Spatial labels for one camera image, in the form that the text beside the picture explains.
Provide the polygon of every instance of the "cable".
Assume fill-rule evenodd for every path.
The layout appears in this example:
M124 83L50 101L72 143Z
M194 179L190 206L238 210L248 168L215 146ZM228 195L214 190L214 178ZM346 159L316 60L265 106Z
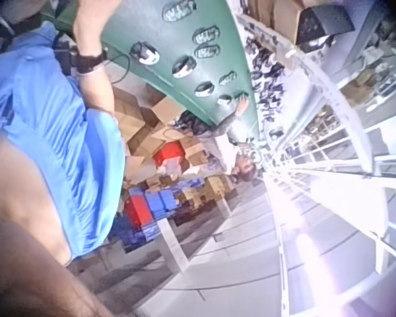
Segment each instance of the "cable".
M120 83L122 80L124 80L124 79L126 78L127 74L129 73L129 71L130 71L130 69L131 69L131 59L129 58L129 56L128 56L127 54L125 54L125 53L120 53L120 54L117 55L116 57L113 57L113 58L109 59L108 62L104 64L104 66L107 66L108 64L113 63L115 60L119 59L119 58L122 57L122 56L126 57L126 59L127 59L126 72L123 74L122 77L120 77L120 79L118 79L118 80L116 80L116 81L113 81L113 82L112 82L112 85L117 84L117 83Z

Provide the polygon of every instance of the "worker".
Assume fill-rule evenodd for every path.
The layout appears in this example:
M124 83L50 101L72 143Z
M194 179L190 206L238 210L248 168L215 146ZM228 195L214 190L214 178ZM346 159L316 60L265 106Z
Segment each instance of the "worker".
M0 316L111 316L64 265L99 246L125 164L101 33L121 0L78 0L78 78L50 22L0 55Z
M227 134L233 123L244 114L248 106L248 97L244 94L241 95L235 111L224 118L216 127L207 125L189 111L185 111L176 120L175 128L184 134L189 133L196 136L210 154L210 163L201 165L196 171L192 170L190 176L206 177L214 174L227 174L235 175L246 182L255 177L257 173L255 163L249 156L241 154L238 146L229 142Z

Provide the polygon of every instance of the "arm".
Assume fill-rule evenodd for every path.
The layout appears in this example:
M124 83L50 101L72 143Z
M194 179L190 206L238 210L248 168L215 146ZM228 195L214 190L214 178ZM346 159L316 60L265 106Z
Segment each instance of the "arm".
M236 106L235 112L225 117L218 126L213 129L213 137L219 137L229 132L232 124L238 119L249 106L249 99L246 96L242 96L239 99L239 103Z
M0 316L112 315L27 231L0 218Z
M79 53L98 56L102 53L101 33L121 0L78 0L78 13L73 24L73 34ZM79 85L88 107L114 112L114 95L103 65L93 72L80 75Z

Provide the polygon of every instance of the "wristwatch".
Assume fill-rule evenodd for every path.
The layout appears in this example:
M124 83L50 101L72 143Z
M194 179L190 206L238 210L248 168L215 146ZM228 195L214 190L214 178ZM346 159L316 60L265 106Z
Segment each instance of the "wristwatch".
M99 66L103 61L107 60L107 53L102 50L99 56L83 56L81 54L75 57L75 67L78 73L87 74L94 70L95 67Z

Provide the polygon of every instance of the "green curved beam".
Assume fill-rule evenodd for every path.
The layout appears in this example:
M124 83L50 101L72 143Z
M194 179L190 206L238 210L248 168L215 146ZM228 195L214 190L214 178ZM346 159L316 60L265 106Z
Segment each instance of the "green curved beam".
M197 10L177 22L165 22L162 19L163 7L171 1L165 0L129 0L124 1L115 15L110 19L103 32L103 42L109 47L109 58L120 52L129 54L136 42L148 42L160 53L160 61L151 66L144 66L131 58L131 71L145 82L183 104L207 123L218 123L233 111L217 104L223 94L235 97L242 91L251 98L251 105L241 122L246 128L252 128L250 136L257 137L257 120L253 100L251 79L245 52L236 29L236 25L226 0L196 0ZM54 21L60 30L70 30L75 19L76 6L70 5ZM210 44L217 43L220 54L213 58L197 59L197 67L187 77L176 79L172 76L175 61L183 55L193 56L196 45L192 35L198 28L217 25L220 37ZM127 62L121 57L115 60L119 66L126 68ZM218 80L231 70L238 74L235 81L220 86ZM214 92L204 98L194 95L195 88L204 81L215 85Z

